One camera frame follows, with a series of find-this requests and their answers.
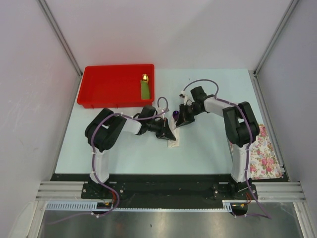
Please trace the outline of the white paper napkin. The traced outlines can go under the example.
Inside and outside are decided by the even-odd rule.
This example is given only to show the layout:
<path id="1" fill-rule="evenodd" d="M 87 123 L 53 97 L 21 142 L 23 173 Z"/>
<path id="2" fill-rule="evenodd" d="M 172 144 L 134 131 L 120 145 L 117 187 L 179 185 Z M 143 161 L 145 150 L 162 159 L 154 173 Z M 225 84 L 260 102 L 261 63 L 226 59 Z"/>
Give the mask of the white paper napkin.
<path id="1" fill-rule="evenodd" d="M 171 118 L 171 121 L 169 123 L 169 127 L 170 127 L 171 132 L 173 133 L 174 137 L 176 138 L 176 140 L 175 141 L 168 140 L 167 146 L 168 146 L 168 148 L 179 147 L 179 145 L 180 145 L 180 130 L 179 130 L 179 128 L 176 127 L 176 121 L 174 120 L 174 118 Z"/>

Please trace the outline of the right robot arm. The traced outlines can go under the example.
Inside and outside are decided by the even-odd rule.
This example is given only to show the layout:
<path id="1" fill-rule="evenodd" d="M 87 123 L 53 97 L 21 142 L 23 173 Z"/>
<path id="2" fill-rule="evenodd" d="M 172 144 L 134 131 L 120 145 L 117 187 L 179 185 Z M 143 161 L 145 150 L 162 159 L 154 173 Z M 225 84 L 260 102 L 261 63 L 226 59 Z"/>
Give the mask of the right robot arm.
<path id="1" fill-rule="evenodd" d="M 260 128 L 249 102 L 239 104 L 221 99 L 216 95 L 207 95 L 201 86 L 191 90 L 193 101 L 188 103 L 185 92 L 181 97 L 184 102 L 179 105 L 176 126 L 184 126 L 195 121 L 201 113 L 212 113 L 223 118 L 227 140 L 233 147 L 231 177 L 235 181 L 229 185 L 229 195 L 240 199 L 246 194 L 243 182 L 251 178 L 250 147 L 256 141 Z"/>

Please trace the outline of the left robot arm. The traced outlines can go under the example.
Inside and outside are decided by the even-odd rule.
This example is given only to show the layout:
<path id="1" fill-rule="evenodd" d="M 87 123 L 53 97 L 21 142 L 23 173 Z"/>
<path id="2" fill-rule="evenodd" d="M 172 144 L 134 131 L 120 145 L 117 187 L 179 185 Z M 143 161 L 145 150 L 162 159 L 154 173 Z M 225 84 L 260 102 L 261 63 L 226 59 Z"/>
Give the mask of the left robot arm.
<path id="1" fill-rule="evenodd" d="M 168 119 L 161 117 L 153 106 L 144 106 L 134 117 L 114 113 L 108 108 L 102 109 L 90 122 L 85 130 L 85 136 L 92 147 L 92 171 L 90 178 L 94 181 L 92 192 L 98 198 L 109 194 L 109 158 L 105 155 L 116 143 L 121 132 L 142 135 L 150 131 L 158 139 L 176 141 L 171 131 Z"/>

